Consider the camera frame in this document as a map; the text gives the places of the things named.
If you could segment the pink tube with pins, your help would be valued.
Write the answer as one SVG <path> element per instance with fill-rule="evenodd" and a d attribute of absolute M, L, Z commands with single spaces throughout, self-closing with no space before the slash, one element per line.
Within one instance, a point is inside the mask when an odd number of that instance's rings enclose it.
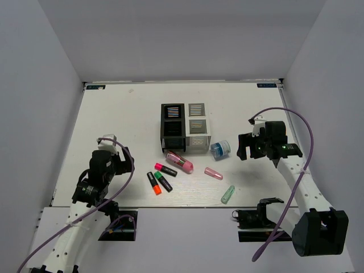
<path fill-rule="evenodd" d="M 184 159 L 182 156 L 172 151 L 168 151 L 166 153 L 166 160 L 176 166 L 179 166 L 186 173 L 192 173 L 194 170 L 194 166 L 189 160 Z"/>

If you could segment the pink transparent tube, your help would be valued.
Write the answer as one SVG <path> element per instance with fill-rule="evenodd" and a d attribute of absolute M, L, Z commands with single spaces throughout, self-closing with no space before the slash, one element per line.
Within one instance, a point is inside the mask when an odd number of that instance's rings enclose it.
<path fill-rule="evenodd" d="M 211 169 L 209 167 L 206 167 L 204 169 L 204 174 L 206 174 L 206 175 L 208 175 L 210 177 L 213 177 L 213 178 L 215 178 L 217 180 L 222 180 L 223 179 L 222 174 L 218 173 L 217 171 L 215 171 L 215 170 L 213 170 L 213 169 Z"/>

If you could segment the white mesh organizer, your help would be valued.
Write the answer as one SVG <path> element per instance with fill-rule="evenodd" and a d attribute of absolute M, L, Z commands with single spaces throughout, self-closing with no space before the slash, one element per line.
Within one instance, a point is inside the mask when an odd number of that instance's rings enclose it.
<path fill-rule="evenodd" d="M 188 103 L 185 106 L 186 151 L 202 154 L 209 150 L 211 130 L 209 113 L 204 103 Z"/>

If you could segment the green transparent tube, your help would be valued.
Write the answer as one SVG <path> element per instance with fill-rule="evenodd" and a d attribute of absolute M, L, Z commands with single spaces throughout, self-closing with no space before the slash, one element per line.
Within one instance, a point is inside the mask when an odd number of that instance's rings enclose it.
<path fill-rule="evenodd" d="M 221 197 L 221 202 L 226 205 L 231 199 L 234 192 L 235 192 L 235 186 L 231 185 L 224 193 L 224 195 Z"/>

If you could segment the blue glue jar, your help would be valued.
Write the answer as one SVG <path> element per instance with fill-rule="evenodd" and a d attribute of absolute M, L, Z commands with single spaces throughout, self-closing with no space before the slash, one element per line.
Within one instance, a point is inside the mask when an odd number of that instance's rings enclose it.
<path fill-rule="evenodd" d="M 220 160 L 231 153 L 230 144 L 227 140 L 222 140 L 210 145 L 210 151 L 215 160 Z"/>

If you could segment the left blue corner label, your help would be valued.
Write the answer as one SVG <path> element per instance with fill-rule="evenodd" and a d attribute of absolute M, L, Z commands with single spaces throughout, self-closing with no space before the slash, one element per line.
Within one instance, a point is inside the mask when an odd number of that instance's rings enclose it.
<path fill-rule="evenodd" d="M 104 90 L 106 85 L 87 85 L 86 90 Z"/>

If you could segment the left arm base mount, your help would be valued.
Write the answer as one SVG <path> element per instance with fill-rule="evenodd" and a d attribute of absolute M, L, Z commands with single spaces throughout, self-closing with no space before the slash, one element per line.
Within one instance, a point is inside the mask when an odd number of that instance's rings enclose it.
<path fill-rule="evenodd" d="M 103 230 L 99 241 L 134 242 L 137 234 L 138 210 L 119 208 L 110 218 L 110 223 Z"/>

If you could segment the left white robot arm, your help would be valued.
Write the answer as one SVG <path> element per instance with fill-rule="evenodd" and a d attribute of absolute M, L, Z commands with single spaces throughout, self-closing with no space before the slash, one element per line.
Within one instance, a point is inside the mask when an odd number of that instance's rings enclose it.
<path fill-rule="evenodd" d="M 97 217 L 108 227 L 113 227 L 128 214 L 120 214 L 115 198 L 130 183 L 127 179 L 123 186 L 110 198 L 106 198 L 108 187 L 114 176 L 124 173 L 134 174 L 134 158 L 129 148 L 123 147 L 121 152 L 95 150 L 86 169 L 78 178 L 67 221 L 59 231 L 50 236 L 20 264 L 21 272 L 28 261 L 51 241 L 55 245 L 39 267 L 30 268 L 30 272 L 79 272 L 81 248 L 87 236 L 96 227 Z"/>

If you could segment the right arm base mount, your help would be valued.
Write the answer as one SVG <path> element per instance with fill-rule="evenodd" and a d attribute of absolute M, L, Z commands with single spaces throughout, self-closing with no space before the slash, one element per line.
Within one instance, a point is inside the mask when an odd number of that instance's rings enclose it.
<path fill-rule="evenodd" d="M 238 241 L 265 242 L 275 227 L 270 220 L 260 220 L 257 210 L 234 210 L 232 219 L 238 224 Z"/>

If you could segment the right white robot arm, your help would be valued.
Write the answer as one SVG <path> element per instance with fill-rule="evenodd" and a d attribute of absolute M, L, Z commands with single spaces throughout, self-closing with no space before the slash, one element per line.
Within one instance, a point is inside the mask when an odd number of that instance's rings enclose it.
<path fill-rule="evenodd" d="M 311 174 L 303 169 L 303 154 L 295 143 L 289 143 L 282 121 L 252 121 L 251 133 L 238 137 L 237 155 L 269 158 L 294 191 L 298 209 L 287 210 L 278 197 L 261 199 L 254 210 L 235 210 L 232 217 L 241 230 L 272 229 L 279 224 L 283 240 L 290 239 L 301 257 L 340 255 L 344 250 L 349 219 L 343 210 L 335 210 L 316 186 Z"/>

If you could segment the green capped black highlighter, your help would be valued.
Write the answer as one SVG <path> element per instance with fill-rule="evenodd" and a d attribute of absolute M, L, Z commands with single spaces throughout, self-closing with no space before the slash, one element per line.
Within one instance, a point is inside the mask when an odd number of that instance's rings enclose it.
<path fill-rule="evenodd" d="M 163 188 L 167 191 L 167 192 L 171 192 L 173 190 L 172 186 L 170 185 L 170 183 L 165 179 L 165 177 L 159 172 L 156 171 L 154 173 L 155 178 L 157 179 L 157 181 L 163 186 Z"/>

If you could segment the blue corner label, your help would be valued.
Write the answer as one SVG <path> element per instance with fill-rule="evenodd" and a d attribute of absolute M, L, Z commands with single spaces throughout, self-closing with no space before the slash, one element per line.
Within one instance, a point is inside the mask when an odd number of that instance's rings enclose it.
<path fill-rule="evenodd" d="M 86 90 L 104 90 L 106 85 L 87 85 Z"/>
<path fill-rule="evenodd" d="M 258 88 L 277 88 L 275 83 L 257 83 Z"/>

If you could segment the right blue corner label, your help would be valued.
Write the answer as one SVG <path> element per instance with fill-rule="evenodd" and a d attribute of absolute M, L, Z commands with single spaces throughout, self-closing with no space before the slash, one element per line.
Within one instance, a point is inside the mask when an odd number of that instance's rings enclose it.
<path fill-rule="evenodd" d="M 258 88 L 277 88 L 275 83 L 257 83 Z"/>

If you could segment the black mesh organizer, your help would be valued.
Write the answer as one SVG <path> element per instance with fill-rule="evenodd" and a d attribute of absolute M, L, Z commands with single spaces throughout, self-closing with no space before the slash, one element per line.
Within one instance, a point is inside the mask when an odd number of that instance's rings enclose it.
<path fill-rule="evenodd" d="M 186 152 L 184 104 L 161 104 L 160 143 L 162 152 L 165 150 Z"/>

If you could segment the orange capped black highlighter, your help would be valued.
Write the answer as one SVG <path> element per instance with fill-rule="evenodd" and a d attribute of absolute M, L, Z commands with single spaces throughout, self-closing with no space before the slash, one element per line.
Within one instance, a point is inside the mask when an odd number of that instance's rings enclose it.
<path fill-rule="evenodd" d="M 148 178 L 155 194 L 160 195 L 162 193 L 162 190 L 160 189 L 160 186 L 159 186 L 158 182 L 156 181 L 156 178 L 154 177 L 153 173 L 148 172 L 147 178 Z"/>

